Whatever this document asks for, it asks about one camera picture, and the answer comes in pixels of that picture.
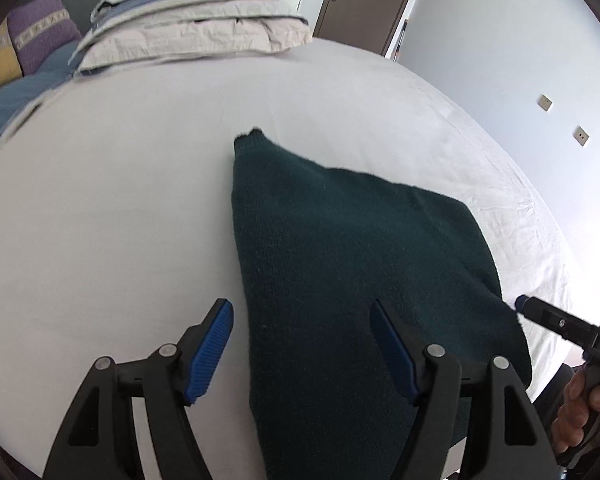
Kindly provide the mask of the person's right hand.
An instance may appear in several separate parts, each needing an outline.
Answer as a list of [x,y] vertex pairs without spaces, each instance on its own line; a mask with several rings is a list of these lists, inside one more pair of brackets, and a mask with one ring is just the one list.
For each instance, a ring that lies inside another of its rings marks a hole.
[[565,386],[564,403],[550,425],[550,437],[556,455],[582,442],[583,428],[591,412],[600,413],[600,386],[586,394],[584,370],[578,370]]

